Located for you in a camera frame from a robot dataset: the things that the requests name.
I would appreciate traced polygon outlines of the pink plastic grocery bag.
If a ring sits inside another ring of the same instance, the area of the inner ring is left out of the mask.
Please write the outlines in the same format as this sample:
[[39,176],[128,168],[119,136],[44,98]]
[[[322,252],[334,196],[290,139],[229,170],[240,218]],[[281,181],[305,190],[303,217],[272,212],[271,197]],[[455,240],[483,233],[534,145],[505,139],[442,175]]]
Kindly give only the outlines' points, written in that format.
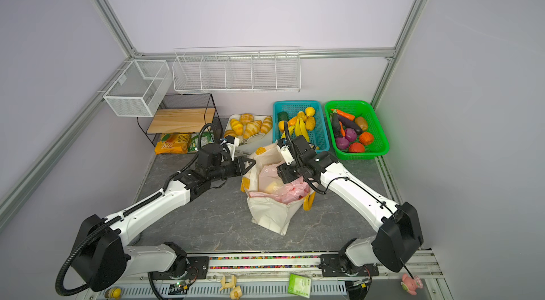
[[305,198],[310,187],[301,177],[284,183],[278,175],[280,164],[266,165],[258,176],[258,189],[250,191],[251,198],[270,198],[282,204],[290,204]]

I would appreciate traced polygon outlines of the white canvas tote bag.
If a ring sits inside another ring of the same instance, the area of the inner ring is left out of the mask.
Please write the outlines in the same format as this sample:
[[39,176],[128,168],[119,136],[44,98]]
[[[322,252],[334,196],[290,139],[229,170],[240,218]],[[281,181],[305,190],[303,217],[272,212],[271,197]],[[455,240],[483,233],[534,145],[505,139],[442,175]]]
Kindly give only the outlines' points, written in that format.
[[284,236],[295,213],[303,208],[309,211],[315,199],[315,192],[310,192],[305,198],[290,204],[282,204],[270,198],[251,198],[250,191],[258,189],[258,176],[266,165],[282,164],[284,159],[278,152],[277,144],[258,148],[249,158],[256,161],[255,166],[242,177],[241,191],[247,196],[248,208],[252,215],[252,222],[274,233]]

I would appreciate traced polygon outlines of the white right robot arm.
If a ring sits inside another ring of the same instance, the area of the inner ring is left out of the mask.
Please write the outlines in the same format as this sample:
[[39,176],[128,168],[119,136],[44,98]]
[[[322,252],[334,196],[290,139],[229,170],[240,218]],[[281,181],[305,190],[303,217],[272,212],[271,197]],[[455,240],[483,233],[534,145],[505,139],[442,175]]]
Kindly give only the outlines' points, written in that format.
[[407,262],[424,243],[417,209],[398,204],[364,184],[330,152],[316,152],[303,135],[293,138],[284,122],[285,137],[277,142],[284,162],[278,175],[286,184],[301,178],[318,194],[333,192],[371,225],[375,237],[353,239],[339,250],[336,271],[357,274],[365,265],[379,263],[392,272]]

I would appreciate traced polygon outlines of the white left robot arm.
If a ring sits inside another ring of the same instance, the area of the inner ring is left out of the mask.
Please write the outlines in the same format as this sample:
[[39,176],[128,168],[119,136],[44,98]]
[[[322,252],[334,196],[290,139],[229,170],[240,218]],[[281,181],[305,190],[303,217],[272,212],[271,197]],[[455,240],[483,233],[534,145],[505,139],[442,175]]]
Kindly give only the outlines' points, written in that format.
[[213,182],[225,182],[249,172],[256,161],[235,156],[237,145],[235,138],[199,143],[193,158],[155,193],[109,216],[85,219],[56,277],[57,294],[68,297],[87,289],[102,291],[134,274],[152,277],[163,273],[174,280],[186,277],[190,263],[187,253],[176,243],[135,248],[129,245],[149,226],[210,190]]

